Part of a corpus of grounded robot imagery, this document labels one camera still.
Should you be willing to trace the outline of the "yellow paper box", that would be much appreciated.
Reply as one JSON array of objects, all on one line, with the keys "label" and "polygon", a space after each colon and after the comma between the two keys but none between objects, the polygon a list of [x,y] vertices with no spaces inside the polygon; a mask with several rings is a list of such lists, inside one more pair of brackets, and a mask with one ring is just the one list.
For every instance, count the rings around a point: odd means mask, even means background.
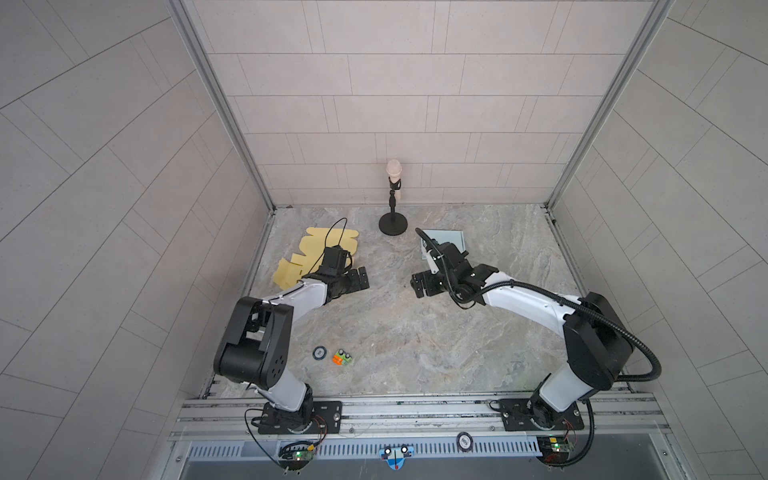
[{"label": "yellow paper box", "polygon": [[304,275],[318,268],[325,247],[339,244],[354,255],[358,248],[358,237],[357,230],[308,227],[299,243],[300,253],[294,253],[289,260],[279,261],[273,282],[282,290],[293,287]]}]

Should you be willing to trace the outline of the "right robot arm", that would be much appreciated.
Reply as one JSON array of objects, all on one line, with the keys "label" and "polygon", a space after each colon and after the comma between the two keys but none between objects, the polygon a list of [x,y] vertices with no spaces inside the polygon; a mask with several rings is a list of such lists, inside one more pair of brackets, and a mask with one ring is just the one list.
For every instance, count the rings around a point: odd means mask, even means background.
[{"label": "right robot arm", "polygon": [[427,236],[422,247],[429,269],[412,278],[419,298],[446,292],[462,308],[508,310],[563,340],[566,364],[548,375],[526,404],[526,414],[536,427],[558,426],[572,404],[610,389],[617,381],[635,346],[619,332],[621,322],[604,297],[561,296],[518,282],[493,266],[473,266],[451,242],[437,244]]}]

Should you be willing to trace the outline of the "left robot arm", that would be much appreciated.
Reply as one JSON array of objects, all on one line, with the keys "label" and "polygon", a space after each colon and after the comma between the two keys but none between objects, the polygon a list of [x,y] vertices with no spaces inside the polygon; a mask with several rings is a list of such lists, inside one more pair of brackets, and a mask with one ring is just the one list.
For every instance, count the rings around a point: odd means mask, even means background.
[{"label": "left robot arm", "polygon": [[254,386],[276,412],[308,423],[311,387],[287,369],[293,322],[368,287],[365,269],[352,266],[349,251],[339,245],[325,248],[318,269],[295,286],[271,298],[246,296],[236,302],[214,356],[214,373]]}]

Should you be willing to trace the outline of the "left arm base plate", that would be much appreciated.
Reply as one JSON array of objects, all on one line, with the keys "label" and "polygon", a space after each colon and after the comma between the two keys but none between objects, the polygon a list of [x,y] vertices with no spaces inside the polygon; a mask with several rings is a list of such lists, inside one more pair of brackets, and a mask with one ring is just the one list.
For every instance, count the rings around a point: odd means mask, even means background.
[{"label": "left arm base plate", "polygon": [[338,434],[342,408],[340,401],[315,401],[311,408],[302,406],[296,412],[288,412],[267,403],[251,424],[261,435]]}]

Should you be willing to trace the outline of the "light blue paper box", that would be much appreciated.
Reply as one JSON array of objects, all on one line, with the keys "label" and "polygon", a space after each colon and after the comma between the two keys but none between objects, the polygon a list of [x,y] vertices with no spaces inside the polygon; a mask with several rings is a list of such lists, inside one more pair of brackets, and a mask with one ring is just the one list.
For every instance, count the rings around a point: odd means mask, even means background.
[{"label": "light blue paper box", "polygon": [[424,239],[424,236],[429,237],[432,243],[436,245],[441,252],[444,251],[442,245],[450,243],[456,248],[459,254],[463,257],[466,256],[465,236],[462,230],[423,230],[423,234],[419,235],[419,238],[421,240],[422,258],[426,260],[429,256],[431,247]]}]

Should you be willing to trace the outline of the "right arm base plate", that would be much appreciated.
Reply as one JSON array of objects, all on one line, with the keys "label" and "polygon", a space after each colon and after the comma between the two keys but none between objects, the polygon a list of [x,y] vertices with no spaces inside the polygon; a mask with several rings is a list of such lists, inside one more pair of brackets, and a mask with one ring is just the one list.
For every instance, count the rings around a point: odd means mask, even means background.
[{"label": "right arm base plate", "polygon": [[542,400],[502,398],[497,410],[506,431],[565,431],[583,430],[586,414],[576,404],[558,412]]}]

